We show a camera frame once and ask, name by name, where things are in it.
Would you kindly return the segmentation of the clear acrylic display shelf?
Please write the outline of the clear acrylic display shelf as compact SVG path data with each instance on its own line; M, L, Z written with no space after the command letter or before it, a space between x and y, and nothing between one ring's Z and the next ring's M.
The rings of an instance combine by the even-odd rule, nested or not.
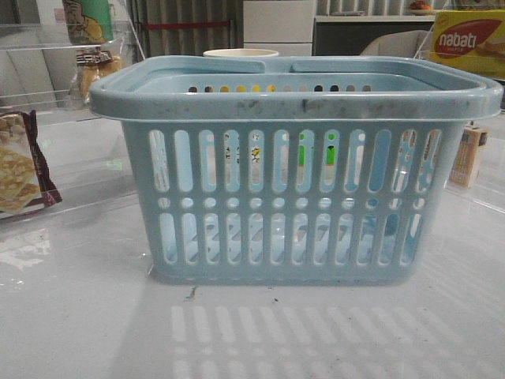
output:
M44 121L59 122L85 111L88 102L75 99L71 85L76 53L100 47L121 57L123 68L144 57L130 20L128 1L108 1L114 38L100 44L72 44L62 1L1 3L1 115L36 111Z

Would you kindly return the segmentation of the green cartoon drink bottle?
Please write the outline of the green cartoon drink bottle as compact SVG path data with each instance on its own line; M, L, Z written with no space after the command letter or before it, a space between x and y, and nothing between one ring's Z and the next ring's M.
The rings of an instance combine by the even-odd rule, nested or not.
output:
M72 44L100 44L114 38L108 1L63 0L62 4Z

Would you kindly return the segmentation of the brown cracker snack packet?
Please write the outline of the brown cracker snack packet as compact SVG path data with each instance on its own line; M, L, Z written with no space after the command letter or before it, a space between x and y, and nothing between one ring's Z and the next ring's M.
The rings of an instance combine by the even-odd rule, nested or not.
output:
M36 111L1 115L1 218L26 216L62 202L37 141Z

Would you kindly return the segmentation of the bread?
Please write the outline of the bread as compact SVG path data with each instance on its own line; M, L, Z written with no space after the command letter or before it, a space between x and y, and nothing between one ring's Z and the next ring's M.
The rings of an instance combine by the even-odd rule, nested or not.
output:
M88 102L89 89L95 81L123 68L120 56L100 47L80 49L76 53L77 70L71 85L75 99Z

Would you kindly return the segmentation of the fruit plate on counter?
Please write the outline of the fruit plate on counter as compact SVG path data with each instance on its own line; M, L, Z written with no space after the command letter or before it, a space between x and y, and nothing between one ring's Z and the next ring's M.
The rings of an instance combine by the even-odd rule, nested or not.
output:
M417 16L433 14L433 8L423 0L412 1L408 6L409 12Z

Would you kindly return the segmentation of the yellow nabati wafer box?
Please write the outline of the yellow nabati wafer box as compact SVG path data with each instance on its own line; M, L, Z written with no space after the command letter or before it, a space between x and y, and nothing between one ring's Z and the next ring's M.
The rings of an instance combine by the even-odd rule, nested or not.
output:
M504 79L504 11L438 13L427 58L484 77Z

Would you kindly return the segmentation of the light blue plastic basket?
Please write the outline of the light blue plastic basket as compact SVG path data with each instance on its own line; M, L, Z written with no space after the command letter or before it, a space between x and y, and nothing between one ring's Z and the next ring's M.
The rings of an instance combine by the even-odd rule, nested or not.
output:
M412 58L149 58L94 82L154 269L197 283L397 283L492 79Z

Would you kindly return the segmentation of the clear acrylic right shelf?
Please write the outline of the clear acrylic right shelf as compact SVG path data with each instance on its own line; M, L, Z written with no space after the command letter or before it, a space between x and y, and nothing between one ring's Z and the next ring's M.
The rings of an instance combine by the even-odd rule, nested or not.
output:
M504 84L504 2L442 1L416 57ZM504 210L504 114L470 122L447 189Z

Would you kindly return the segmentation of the small beige snack box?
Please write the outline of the small beige snack box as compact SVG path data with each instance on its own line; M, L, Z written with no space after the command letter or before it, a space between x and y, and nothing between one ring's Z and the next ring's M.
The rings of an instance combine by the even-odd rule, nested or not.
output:
M487 139L486 129L476 126L467 126L464 129L449 176L451 183L463 188L470 188L475 183Z

